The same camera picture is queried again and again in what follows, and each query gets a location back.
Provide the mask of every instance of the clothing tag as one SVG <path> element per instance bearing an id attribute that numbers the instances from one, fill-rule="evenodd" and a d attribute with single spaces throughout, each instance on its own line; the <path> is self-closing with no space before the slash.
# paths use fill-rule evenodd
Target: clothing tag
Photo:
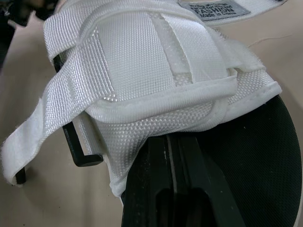
<path id="1" fill-rule="evenodd" d="M 233 0 L 211 2 L 179 2 L 180 6 L 194 12 L 201 20 L 217 20 L 250 13 Z"/>

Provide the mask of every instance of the woven fabric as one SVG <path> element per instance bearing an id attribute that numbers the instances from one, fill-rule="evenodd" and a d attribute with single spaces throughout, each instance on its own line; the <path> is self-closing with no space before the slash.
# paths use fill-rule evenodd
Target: woven fabric
<path id="1" fill-rule="evenodd" d="M 47 20 L 45 41 L 50 60 L 60 54 L 64 65 L 4 143 L 12 184 L 43 141 L 79 116 L 84 143 L 104 155 L 119 196 L 147 137 L 208 130 L 281 92 L 247 48 L 174 1 L 75 1 Z"/>

